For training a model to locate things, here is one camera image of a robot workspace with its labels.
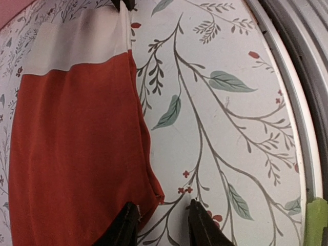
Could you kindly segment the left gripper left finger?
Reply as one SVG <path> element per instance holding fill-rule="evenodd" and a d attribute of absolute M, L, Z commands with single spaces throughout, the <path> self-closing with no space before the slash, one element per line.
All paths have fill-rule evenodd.
<path fill-rule="evenodd" d="M 96 246 L 134 246 L 137 245 L 139 209 L 133 202 L 127 202 L 103 235 L 96 241 Z"/>

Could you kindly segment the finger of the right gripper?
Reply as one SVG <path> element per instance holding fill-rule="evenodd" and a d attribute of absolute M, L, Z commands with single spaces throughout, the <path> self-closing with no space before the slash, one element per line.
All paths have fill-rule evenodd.
<path fill-rule="evenodd" d="M 123 2 L 127 8 L 128 11 L 132 11 L 135 8 L 135 0 L 112 0 L 113 5 L 119 12 L 121 7 L 120 3 Z"/>

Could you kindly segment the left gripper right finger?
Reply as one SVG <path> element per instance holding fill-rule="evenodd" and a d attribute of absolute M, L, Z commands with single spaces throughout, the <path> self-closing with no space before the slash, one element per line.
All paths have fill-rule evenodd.
<path fill-rule="evenodd" d="M 203 205 L 192 199 L 188 216 L 189 241 L 191 246 L 232 246 L 233 243 L 224 235 L 207 213 Z"/>

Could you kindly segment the red cloth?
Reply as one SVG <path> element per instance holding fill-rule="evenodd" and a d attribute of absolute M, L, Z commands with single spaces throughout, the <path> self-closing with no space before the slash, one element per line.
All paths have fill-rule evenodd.
<path fill-rule="evenodd" d="M 138 206 L 142 229 L 163 201 L 130 35 L 124 3 L 41 25 L 11 133 L 14 245 L 93 245 L 125 203 Z"/>

